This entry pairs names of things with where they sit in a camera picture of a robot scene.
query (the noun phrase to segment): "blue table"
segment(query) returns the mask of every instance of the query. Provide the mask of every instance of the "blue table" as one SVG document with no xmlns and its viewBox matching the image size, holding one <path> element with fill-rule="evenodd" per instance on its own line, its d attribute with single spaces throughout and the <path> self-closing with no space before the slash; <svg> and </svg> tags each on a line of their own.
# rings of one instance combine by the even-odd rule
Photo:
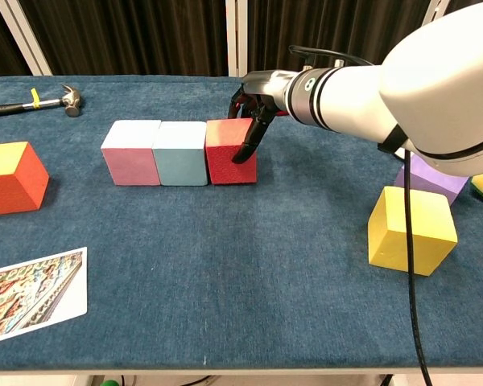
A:
<svg viewBox="0 0 483 386">
<path fill-rule="evenodd" d="M 89 311 L 0 342 L 0 371 L 416 366 L 405 273 L 370 266 L 366 223 L 400 162 L 375 144 L 276 118 L 259 182 L 115 187 L 100 145 L 118 119 L 222 118 L 238 82 L 165 76 L 12 77 L 0 103 L 82 91 L 0 117 L 52 180 L 38 212 L 0 216 L 0 267 L 88 247 Z M 460 243 L 419 277 L 427 361 L 483 366 L 483 201 L 452 206 Z"/>
</svg>

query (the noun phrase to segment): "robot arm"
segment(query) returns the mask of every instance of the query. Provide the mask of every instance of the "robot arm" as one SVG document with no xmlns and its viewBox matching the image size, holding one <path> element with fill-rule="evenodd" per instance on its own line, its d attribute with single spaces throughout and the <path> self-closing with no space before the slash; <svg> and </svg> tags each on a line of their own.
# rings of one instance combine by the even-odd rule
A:
<svg viewBox="0 0 483 386">
<path fill-rule="evenodd" d="M 381 66 L 251 72 L 229 117 L 253 122 L 234 162 L 280 111 L 305 125 L 404 147 L 449 175 L 483 173 L 483 3 L 419 28 Z"/>
</svg>

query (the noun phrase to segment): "orange block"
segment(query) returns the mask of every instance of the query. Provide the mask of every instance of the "orange block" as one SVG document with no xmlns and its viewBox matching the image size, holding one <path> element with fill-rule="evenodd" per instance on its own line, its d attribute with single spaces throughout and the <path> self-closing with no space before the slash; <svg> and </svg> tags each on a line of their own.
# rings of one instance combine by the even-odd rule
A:
<svg viewBox="0 0 483 386">
<path fill-rule="evenodd" d="M 0 144 L 0 215 L 36 211 L 48 185 L 48 173 L 28 142 Z"/>
</svg>

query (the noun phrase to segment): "photograph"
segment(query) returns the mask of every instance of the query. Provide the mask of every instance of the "photograph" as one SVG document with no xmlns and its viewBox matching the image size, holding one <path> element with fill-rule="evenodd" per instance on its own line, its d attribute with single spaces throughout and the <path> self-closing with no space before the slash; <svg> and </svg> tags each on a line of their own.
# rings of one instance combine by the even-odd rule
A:
<svg viewBox="0 0 483 386">
<path fill-rule="evenodd" d="M 0 268 L 0 340 L 87 312 L 87 248 Z"/>
</svg>

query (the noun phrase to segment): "hammer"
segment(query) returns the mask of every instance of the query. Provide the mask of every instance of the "hammer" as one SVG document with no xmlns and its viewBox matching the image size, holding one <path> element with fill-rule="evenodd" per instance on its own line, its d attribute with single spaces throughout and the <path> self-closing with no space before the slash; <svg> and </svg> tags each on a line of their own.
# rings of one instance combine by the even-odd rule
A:
<svg viewBox="0 0 483 386">
<path fill-rule="evenodd" d="M 72 86 L 63 84 L 63 88 L 67 91 L 60 99 L 51 99 L 49 101 L 31 102 L 31 103 L 14 103 L 11 105 L 0 105 L 0 116 L 23 113 L 32 109 L 44 109 L 53 106 L 64 106 L 64 111 L 69 117 L 78 117 L 81 106 L 81 93 Z"/>
</svg>

